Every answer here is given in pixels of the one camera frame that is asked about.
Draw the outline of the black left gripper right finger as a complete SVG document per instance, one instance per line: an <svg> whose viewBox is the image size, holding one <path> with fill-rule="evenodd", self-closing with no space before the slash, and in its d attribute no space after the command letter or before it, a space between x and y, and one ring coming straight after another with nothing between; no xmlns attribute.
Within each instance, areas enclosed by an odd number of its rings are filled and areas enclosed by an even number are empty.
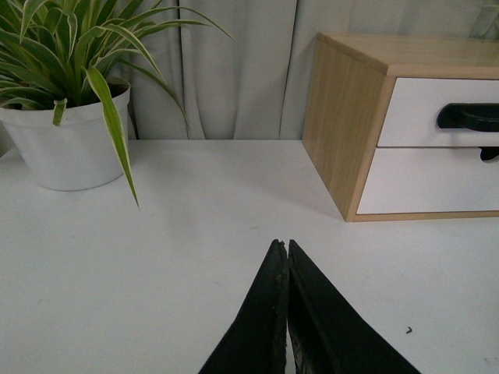
<svg viewBox="0 0 499 374"><path fill-rule="evenodd" d="M293 240L288 331L297 373L417 373Z"/></svg>

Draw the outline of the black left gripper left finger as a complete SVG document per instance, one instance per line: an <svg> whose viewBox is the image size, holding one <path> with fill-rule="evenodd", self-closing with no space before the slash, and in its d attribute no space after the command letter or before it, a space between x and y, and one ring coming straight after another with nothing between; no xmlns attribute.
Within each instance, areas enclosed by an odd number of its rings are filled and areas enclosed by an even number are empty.
<svg viewBox="0 0 499 374"><path fill-rule="evenodd" d="M275 239L235 320L200 372L285 372L288 286L288 255Z"/></svg>

